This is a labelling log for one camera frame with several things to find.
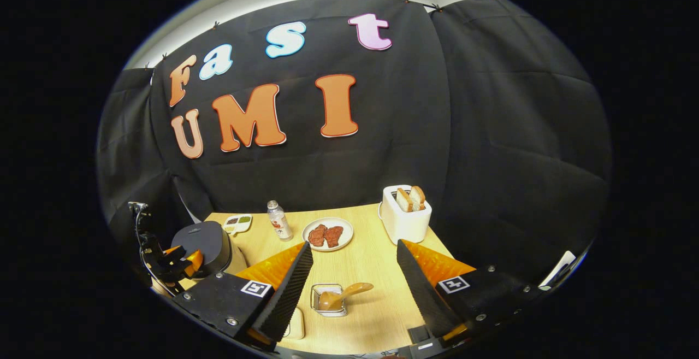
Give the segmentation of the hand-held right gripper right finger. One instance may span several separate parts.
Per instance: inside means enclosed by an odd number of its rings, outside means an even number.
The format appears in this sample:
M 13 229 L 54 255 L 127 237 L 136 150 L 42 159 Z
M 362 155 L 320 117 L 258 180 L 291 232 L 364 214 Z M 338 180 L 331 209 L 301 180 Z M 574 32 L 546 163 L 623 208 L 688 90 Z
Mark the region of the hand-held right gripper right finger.
M 475 269 L 409 240 L 399 240 L 397 262 L 428 329 L 444 343 L 489 333 L 545 294 L 535 284 Z

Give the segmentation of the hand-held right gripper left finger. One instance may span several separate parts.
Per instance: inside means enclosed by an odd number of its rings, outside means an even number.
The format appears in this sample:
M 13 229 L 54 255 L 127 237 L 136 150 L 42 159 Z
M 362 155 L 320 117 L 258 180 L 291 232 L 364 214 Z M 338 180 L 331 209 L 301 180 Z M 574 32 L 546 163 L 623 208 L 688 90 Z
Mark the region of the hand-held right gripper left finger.
M 209 276 L 173 297 L 173 302 L 240 344 L 273 351 L 312 265 L 310 243 L 302 242 L 237 274 Z

